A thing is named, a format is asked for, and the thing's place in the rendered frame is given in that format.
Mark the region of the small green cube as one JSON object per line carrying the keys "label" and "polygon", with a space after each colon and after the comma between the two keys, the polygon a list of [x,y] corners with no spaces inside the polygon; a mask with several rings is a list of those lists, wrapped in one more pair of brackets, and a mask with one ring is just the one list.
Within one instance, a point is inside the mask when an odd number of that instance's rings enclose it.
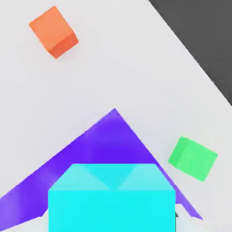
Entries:
{"label": "small green cube", "polygon": [[218,154],[186,137],[180,137],[168,162],[175,168],[204,181]]}

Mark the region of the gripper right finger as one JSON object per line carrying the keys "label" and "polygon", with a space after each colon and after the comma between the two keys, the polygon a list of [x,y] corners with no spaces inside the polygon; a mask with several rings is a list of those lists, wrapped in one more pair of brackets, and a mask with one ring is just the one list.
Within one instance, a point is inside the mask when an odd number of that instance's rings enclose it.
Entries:
{"label": "gripper right finger", "polygon": [[203,220],[190,216],[181,204],[175,205],[175,211],[178,215],[176,232],[225,232],[221,227],[210,226]]}

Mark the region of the small cyan cube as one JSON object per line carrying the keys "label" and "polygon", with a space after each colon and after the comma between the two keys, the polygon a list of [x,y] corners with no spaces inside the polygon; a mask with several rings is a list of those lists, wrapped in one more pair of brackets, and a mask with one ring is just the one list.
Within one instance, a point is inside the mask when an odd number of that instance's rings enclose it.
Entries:
{"label": "small cyan cube", "polygon": [[48,192],[48,232],[175,232],[175,200],[154,164],[73,164]]}

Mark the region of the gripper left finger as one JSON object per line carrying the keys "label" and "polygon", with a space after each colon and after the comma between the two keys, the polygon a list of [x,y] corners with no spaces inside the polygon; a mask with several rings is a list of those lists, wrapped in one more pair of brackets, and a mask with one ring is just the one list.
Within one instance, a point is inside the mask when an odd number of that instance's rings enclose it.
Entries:
{"label": "gripper left finger", "polygon": [[48,232],[48,208],[0,208],[0,232]]}

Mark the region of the small orange cube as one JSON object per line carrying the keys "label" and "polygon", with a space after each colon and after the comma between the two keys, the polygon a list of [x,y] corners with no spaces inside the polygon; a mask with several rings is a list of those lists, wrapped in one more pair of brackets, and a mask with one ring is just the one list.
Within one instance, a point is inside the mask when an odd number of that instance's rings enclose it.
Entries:
{"label": "small orange cube", "polygon": [[74,31],[56,6],[34,19],[29,26],[54,58],[59,58],[78,44]]}

